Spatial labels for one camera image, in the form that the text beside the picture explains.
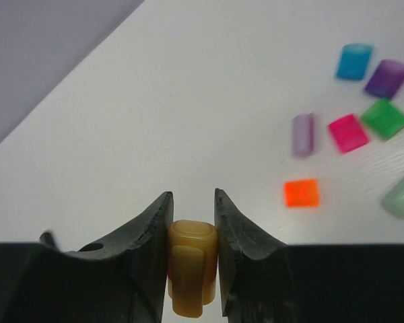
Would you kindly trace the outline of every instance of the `gray background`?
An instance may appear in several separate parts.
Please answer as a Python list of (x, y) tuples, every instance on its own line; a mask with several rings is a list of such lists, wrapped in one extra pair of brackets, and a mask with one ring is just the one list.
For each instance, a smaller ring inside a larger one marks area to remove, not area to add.
[(0, 0), (0, 142), (143, 0)]

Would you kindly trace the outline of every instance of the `orange cube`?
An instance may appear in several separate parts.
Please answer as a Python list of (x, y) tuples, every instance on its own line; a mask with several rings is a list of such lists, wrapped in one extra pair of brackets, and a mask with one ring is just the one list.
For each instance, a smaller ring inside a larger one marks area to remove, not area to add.
[(285, 204), (288, 207), (317, 207), (317, 180), (296, 180), (284, 184)]

